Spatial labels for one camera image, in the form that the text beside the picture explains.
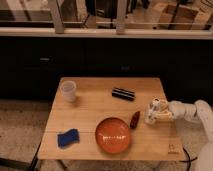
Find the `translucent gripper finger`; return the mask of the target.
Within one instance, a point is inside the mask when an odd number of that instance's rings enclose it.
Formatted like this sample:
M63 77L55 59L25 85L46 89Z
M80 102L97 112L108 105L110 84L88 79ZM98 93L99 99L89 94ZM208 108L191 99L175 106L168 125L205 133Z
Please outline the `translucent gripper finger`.
M154 106L159 107L160 109L165 109L165 108L168 107L168 101L164 100L164 99L155 98L155 99L152 100L152 104Z
M158 122L170 122L173 121L171 114L156 114L155 118Z

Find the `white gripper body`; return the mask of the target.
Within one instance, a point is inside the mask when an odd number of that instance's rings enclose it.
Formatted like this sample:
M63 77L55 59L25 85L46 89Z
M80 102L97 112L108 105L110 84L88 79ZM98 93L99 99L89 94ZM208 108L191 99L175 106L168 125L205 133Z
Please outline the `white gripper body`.
M178 101L171 101L168 104L169 111L172 113L174 119L181 117L181 103Z

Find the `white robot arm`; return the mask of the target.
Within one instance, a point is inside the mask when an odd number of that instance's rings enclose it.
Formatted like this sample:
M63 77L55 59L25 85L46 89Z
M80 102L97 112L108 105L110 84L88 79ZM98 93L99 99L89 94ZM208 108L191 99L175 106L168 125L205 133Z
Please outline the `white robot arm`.
M185 119L188 122L199 122L203 125L208 142L198 154L195 171L213 171L213 109L204 100L193 104L181 101L153 99L149 104L148 118L152 123L158 119Z

